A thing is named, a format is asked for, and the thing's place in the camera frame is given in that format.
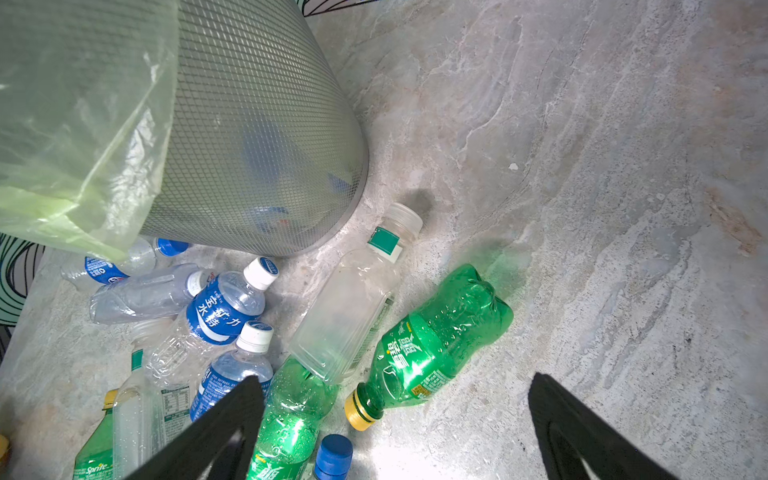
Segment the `translucent plastic bag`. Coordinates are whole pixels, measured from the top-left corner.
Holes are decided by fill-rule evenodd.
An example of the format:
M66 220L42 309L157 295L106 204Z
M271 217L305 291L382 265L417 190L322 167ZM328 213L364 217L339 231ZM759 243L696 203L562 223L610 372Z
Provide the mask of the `translucent plastic bag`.
M159 193L177 0L0 2L0 231L121 260Z

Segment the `brown stain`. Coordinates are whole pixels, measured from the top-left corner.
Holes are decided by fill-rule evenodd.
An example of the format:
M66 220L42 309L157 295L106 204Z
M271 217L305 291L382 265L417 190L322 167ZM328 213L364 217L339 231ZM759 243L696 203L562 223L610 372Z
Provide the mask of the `brown stain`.
M763 235L747 223L741 210L723 204L723 197L718 189L708 187L705 191L710 197L712 218L726 233L739 241L739 252L745 256L755 253L763 241Z

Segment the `blue label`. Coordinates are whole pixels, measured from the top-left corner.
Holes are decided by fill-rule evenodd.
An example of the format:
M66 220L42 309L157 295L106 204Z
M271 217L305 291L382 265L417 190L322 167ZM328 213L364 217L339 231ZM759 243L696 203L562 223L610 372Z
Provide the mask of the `blue label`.
M85 272L92 279L104 285L128 278L128 275L122 273L114 263L93 257L85 257Z
M264 393L264 399L266 400L266 394L270 391L270 383L272 379L266 382L261 382L261 389ZM221 375L217 372L212 365L209 365L203 375L203 381L200 383L200 387L197 389L197 395L195 395L190 407L190 418L194 422L199 419L205 412L207 412L212 406L224 398L224 396L231 392L233 388L237 386L237 382L232 379Z
M261 258L259 258L259 264L267 272L272 273L273 275L277 275L277 273L278 273L277 265L275 265L272 260L270 260L268 258L261 257Z
M214 345L234 342L245 322L257 318L238 312L224 299L218 276L187 307L187 321L192 333Z

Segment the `metal mesh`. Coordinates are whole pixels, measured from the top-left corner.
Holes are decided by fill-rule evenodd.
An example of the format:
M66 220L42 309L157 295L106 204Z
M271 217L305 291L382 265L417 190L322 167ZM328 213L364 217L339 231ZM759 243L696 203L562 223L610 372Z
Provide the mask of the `metal mesh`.
M359 200L367 146L295 0L184 0L174 126L143 232L286 256Z

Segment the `gray marble floor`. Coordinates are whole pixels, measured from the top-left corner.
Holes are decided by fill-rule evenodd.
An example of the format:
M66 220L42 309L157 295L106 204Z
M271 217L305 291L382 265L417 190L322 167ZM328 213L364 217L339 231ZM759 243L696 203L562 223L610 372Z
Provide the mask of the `gray marble floor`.
M350 478L544 478L537 371L681 478L765 477L768 3L382 0L310 26L371 173L339 235L281 262L273 364L393 200L425 227L390 324L464 261L516 313L429 403L359 433L338 402L325 430L355 444ZM128 375L127 327L88 323L60 261L45 260L0 368L12 478L68 478Z

